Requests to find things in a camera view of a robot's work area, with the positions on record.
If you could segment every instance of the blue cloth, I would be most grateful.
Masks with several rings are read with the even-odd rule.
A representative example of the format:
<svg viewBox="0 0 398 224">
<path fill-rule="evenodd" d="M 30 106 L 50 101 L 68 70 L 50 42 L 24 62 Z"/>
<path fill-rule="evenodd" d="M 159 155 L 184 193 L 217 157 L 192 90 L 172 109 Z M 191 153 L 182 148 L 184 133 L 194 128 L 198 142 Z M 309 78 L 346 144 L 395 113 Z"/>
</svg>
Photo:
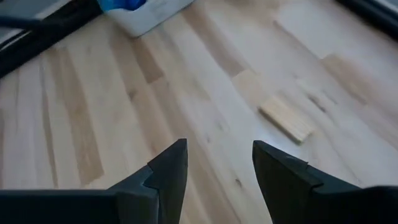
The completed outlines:
<svg viewBox="0 0 398 224">
<path fill-rule="evenodd" d="M 145 4 L 147 0 L 98 0 L 102 10 L 125 9 L 134 11 Z"/>
</svg>

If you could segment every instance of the black metal frame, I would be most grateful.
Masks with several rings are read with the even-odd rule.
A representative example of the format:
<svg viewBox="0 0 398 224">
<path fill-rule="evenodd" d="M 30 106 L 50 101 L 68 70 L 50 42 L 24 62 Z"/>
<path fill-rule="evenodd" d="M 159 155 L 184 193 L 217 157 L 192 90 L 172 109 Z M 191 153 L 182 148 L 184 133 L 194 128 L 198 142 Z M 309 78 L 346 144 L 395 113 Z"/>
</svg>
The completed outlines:
<svg viewBox="0 0 398 224">
<path fill-rule="evenodd" d="M 0 222 L 178 224 L 187 167 L 180 139 L 108 190 L 0 190 Z"/>
<path fill-rule="evenodd" d="M 23 28 L 0 43 L 0 78 L 102 14 L 97 0 L 71 0 L 42 21 L 0 17 L 0 26 Z"/>
<path fill-rule="evenodd" d="M 335 0 L 367 23 L 398 40 L 398 13 L 375 0 Z"/>
</svg>

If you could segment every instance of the black bar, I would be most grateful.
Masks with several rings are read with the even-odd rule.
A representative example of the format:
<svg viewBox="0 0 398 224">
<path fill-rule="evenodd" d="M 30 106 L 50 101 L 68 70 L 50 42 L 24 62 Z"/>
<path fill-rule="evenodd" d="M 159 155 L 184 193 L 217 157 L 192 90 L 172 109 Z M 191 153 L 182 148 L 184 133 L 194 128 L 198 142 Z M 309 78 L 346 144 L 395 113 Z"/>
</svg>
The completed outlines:
<svg viewBox="0 0 398 224">
<path fill-rule="evenodd" d="M 27 30 L 44 30 L 59 29 L 62 24 L 59 22 L 46 22 L 40 19 L 23 19 L 11 16 L 0 16 L 0 27 L 27 29 Z"/>
<path fill-rule="evenodd" d="M 398 13 L 375 0 L 336 0 L 375 28 L 398 40 Z"/>
<path fill-rule="evenodd" d="M 0 191 L 1 218 L 13 223 L 119 223 L 107 190 Z"/>
<path fill-rule="evenodd" d="M 96 0 L 72 0 L 44 19 L 61 21 L 61 28 L 33 30 L 0 50 L 0 78 L 47 50 L 102 13 Z"/>
</svg>

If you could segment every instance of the light wood plank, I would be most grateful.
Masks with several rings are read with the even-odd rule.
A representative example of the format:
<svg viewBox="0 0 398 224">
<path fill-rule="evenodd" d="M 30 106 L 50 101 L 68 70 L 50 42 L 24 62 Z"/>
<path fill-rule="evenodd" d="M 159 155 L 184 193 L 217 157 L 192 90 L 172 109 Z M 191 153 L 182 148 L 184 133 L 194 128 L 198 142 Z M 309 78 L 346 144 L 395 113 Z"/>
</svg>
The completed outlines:
<svg viewBox="0 0 398 224">
<path fill-rule="evenodd" d="M 53 79 L 49 57 L 48 52 L 42 55 L 43 88 L 47 97 L 58 188 L 76 189 L 80 188 L 81 181 L 76 150 L 73 144 L 72 128 L 61 89 L 57 88 Z"/>
<path fill-rule="evenodd" d="M 98 18 L 90 29 L 80 30 L 80 35 L 87 35 L 84 41 L 76 41 L 79 33 L 66 41 L 69 54 L 76 55 L 72 63 L 87 100 L 104 169 L 99 187 L 110 187 L 144 166 L 152 156 L 111 48 L 101 44 L 108 41 L 107 27 L 101 25 L 104 19 Z"/>
<path fill-rule="evenodd" d="M 265 210 L 265 208 L 262 198 L 254 196 L 258 194 L 259 189 L 254 173 L 250 174 L 249 171 L 252 166 L 250 153 L 251 139 L 264 139 L 266 130 L 256 122 L 254 115 L 234 89 L 228 74 L 220 68 L 211 54 L 205 50 L 203 42 L 182 17 L 177 15 L 165 22 L 164 32 L 160 34 L 162 39 L 167 40 L 166 49 L 169 49 L 168 53 L 172 53 L 173 55 L 169 58 L 180 58 L 189 71 L 170 73 L 170 76 L 172 74 L 175 76 L 179 75 L 180 78 L 178 80 L 180 80 L 185 75 L 193 79 L 191 82 L 197 82 L 197 86 L 200 86 L 208 95 L 209 99 L 214 103 L 216 110 L 221 113 L 226 127 L 228 127 L 227 129 L 211 129 L 211 131 L 219 129 L 221 134 L 216 138 L 217 141 L 210 143 L 210 150 L 208 151 L 213 158 L 223 157 L 224 159 L 220 159 L 220 163 L 226 163 L 225 166 L 233 164 L 229 171 L 230 173 L 218 172 L 219 178 L 228 177 L 226 181 L 221 182 L 227 193 L 232 195 L 232 192 L 227 189 L 231 185 L 236 185 L 236 179 L 245 184 L 247 190 L 234 192 L 241 194 L 240 198 L 244 198 L 244 200 L 240 201 L 233 200 L 233 206 L 240 220 L 242 222 L 253 223 L 266 220 L 267 213 L 255 212 Z M 199 125 L 203 127 L 204 124 L 210 123 L 214 126 L 216 122 L 206 119 L 207 116 L 202 116 L 202 113 L 199 113 L 198 109 L 196 109 L 196 112 L 188 114 L 190 116 L 198 115 L 192 120 L 196 123 L 201 123 L 194 127 L 202 133 L 206 129 L 199 128 Z M 218 145 L 219 139 L 224 139 L 223 142 L 229 139 L 236 147 L 226 150 L 226 148 Z"/>
<path fill-rule="evenodd" d="M 297 144 L 303 143 L 313 133 L 312 125 L 279 95 L 267 99 L 259 110 Z"/>
</svg>

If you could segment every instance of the small wooden block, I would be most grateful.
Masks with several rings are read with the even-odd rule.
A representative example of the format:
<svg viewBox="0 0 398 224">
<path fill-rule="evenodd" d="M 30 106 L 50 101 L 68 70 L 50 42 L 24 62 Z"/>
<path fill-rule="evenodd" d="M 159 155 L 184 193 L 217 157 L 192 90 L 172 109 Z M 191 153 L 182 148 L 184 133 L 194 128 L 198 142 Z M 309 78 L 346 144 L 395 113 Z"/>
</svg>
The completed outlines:
<svg viewBox="0 0 398 224">
<path fill-rule="evenodd" d="M 313 127 L 280 96 L 273 96 L 260 106 L 260 112 L 297 144 L 313 132 Z"/>
</svg>

